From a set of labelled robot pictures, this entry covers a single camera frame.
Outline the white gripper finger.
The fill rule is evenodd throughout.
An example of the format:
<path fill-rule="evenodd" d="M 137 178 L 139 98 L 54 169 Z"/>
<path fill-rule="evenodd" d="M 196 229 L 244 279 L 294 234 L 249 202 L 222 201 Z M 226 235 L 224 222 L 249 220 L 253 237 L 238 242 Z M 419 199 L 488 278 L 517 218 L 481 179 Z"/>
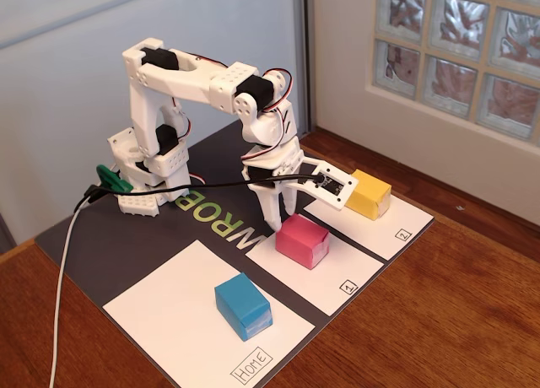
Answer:
<path fill-rule="evenodd" d="M 250 184 L 248 188 L 256 193 L 259 201 L 262 215 L 267 225 L 274 231 L 278 232 L 282 227 L 282 219 L 280 214 L 279 196 L 281 189 L 275 182 L 265 182 Z"/>
<path fill-rule="evenodd" d="M 286 186 L 283 189 L 282 194 L 283 194 L 283 204 L 284 204 L 286 213 L 288 215 L 293 215 L 295 213 L 296 203 L 297 203 L 297 190 L 289 186 Z"/>

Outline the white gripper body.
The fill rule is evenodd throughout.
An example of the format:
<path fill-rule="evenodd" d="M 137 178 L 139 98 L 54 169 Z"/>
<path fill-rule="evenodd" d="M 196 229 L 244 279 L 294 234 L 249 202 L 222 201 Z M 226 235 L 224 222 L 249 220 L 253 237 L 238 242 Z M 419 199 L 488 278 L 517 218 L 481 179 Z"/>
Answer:
<path fill-rule="evenodd" d="M 246 181 L 260 180 L 281 175 L 297 175 L 304 152 L 297 136 L 277 146 L 273 151 L 243 161 L 242 175 Z M 252 191 L 295 191 L 297 180 L 269 181 L 250 184 Z"/>

